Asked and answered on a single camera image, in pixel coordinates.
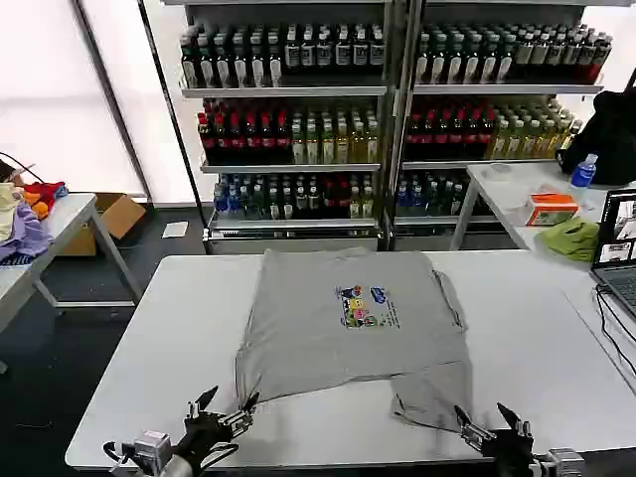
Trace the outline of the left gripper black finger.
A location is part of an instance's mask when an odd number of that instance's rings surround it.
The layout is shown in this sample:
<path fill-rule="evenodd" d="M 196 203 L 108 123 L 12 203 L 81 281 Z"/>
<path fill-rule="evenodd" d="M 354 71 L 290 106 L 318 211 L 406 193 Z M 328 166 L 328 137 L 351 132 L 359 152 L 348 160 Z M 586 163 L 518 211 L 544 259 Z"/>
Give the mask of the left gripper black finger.
<path fill-rule="evenodd" d="M 188 412 L 186 414 L 187 422 L 207 422 L 216 419 L 217 416 L 213 412 L 207 411 L 207 408 L 218 392 L 218 389 L 218 386 L 214 386 L 203 392 L 194 401 L 188 402 Z"/>
<path fill-rule="evenodd" d="M 220 418 L 221 427 L 226 430 L 230 436 L 239 436 L 247 432 L 253 424 L 253 414 L 258 400 L 259 393 L 250 395 L 236 412 Z"/>

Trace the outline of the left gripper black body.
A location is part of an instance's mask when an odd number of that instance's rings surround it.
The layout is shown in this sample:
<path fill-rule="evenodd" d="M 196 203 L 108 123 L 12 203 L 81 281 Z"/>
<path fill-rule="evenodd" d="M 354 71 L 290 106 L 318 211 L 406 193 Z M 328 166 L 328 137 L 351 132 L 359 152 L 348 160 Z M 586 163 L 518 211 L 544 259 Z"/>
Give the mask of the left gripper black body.
<path fill-rule="evenodd" d="M 174 446 L 174 453 L 184 458 L 191 466 L 200 466 L 217 443 L 230 443 L 232 431 L 220 423 L 215 413 L 200 413 L 195 418 L 186 418 L 185 435 Z"/>

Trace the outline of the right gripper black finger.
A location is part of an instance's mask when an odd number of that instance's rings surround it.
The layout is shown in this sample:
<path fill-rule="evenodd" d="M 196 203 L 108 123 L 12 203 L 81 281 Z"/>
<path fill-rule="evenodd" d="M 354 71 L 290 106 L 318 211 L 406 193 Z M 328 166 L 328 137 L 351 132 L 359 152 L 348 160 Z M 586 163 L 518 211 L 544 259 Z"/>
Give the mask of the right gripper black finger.
<path fill-rule="evenodd" d="M 478 452 L 493 452 L 497 435 L 474 423 L 461 406 L 456 405 L 454 412 L 460 427 L 461 438 Z"/>
<path fill-rule="evenodd" d="M 532 437 L 531 425 L 528 421 L 522 420 L 514 411 L 502 403 L 497 403 L 497 408 L 510 428 L 523 437 Z"/>

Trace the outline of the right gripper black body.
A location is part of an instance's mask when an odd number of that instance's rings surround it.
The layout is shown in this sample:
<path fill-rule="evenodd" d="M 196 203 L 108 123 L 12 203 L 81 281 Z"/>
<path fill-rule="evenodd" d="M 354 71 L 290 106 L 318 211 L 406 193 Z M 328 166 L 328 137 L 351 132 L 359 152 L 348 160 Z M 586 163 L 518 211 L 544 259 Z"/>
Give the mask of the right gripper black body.
<path fill-rule="evenodd" d="M 531 477 L 534 439 L 512 429 L 496 429 L 482 440 L 481 453 L 492 457 L 499 476 Z"/>

